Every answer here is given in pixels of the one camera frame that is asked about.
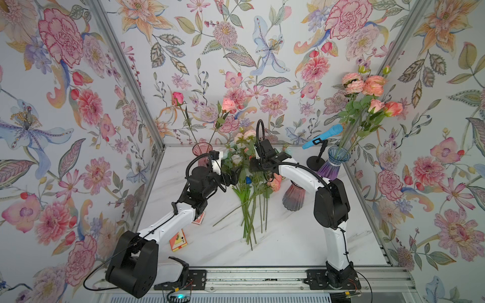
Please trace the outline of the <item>magenta rose stem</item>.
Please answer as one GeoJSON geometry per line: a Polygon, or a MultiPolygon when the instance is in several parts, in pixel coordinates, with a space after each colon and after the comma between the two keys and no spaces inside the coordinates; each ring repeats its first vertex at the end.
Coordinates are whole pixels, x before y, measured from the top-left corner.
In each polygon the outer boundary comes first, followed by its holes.
{"type": "Polygon", "coordinates": [[[184,95],[181,92],[173,92],[172,93],[172,103],[173,103],[173,106],[175,106],[175,107],[177,107],[178,109],[181,110],[181,113],[182,113],[183,119],[184,119],[184,125],[188,129],[190,134],[192,135],[193,141],[197,144],[198,140],[197,140],[197,138],[194,134],[194,131],[193,131],[193,124],[191,122],[191,118],[190,118],[189,113],[188,113],[188,108],[186,106],[186,102],[184,101],[184,95]]]}

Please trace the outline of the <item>pink flower stem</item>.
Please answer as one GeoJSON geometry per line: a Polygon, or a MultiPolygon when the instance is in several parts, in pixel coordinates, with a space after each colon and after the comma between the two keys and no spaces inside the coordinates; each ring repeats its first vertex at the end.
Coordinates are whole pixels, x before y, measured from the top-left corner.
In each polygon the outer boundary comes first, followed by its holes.
{"type": "Polygon", "coordinates": [[[247,156],[249,159],[256,154],[256,131],[247,130],[245,132],[239,132],[235,139],[236,151],[240,155],[247,156]]]}
{"type": "Polygon", "coordinates": [[[403,111],[403,105],[398,102],[383,102],[384,103],[384,113],[385,118],[399,116],[403,111]]]}
{"type": "Polygon", "coordinates": [[[350,154],[352,147],[347,145],[354,136],[357,128],[361,122],[362,105],[357,100],[362,94],[365,86],[366,67],[359,67],[358,72],[347,73],[342,78],[342,86],[344,96],[348,99],[345,108],[338,114],[340,117],[340,125],[343,127],[342,136],[338,143],[338,151],[347,150],[347,155],[350,154]]]}
{"type": "Polygon", "coordinates": [[[375,132],[380,126],[386,114],[384,113],[384,103],[372,99],[367,102],[367,107],[362,106],[356,118],[354,131],[354,142],[359,143],[371,133],[375,132]]]}
{"type": "Polygon", "coordinates": [[[364,95],[375,97],[383,95],[383,87],[387,83],[386,78],[370,74],[370,70],[365,66],[360,66],[358,72],[361,78],[355,81],[356,84],[353,88],[354,93],[363,93],[364,95]]]}

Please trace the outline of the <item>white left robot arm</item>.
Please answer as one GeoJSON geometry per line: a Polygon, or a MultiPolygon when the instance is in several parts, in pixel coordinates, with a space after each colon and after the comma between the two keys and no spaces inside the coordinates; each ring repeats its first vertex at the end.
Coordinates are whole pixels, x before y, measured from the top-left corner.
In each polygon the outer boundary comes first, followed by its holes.
{"type": "Polygon", "coordinates": [[[239,182],[242,169],[224,172],[222,163],[220,152],[197,156],[186,168],[186,184],[171,211],[146,229],[127,231],[119,238],[113,255],[102,263],[110,290],[123,290],[139,299],[154,285],[169,285],[177,291],[191,284],[187,262],[170,257],[160,263],[159,246],[199,218],[218,190],[226,191],[239,182]]]}

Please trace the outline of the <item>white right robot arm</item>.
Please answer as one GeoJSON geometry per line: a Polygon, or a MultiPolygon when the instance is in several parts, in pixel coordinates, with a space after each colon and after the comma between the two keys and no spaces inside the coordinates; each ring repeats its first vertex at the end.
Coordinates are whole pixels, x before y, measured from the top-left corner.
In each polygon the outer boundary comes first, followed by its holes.
{"type": "Polygon", "coordinates": [[[256,156],[250,160],[251,172],[262,172],[265,177],[280,175],[313,194],[313,215],[323,227],[328,256],[323,269],[306,271],[303,283],[311,290],[361,290],[347,248],[346,227],[351,206],[344,183],[340,179],[324,179],[287,153],[278,152],[266,139],[261,119],[256,125],[255,152],[256,156]]]}

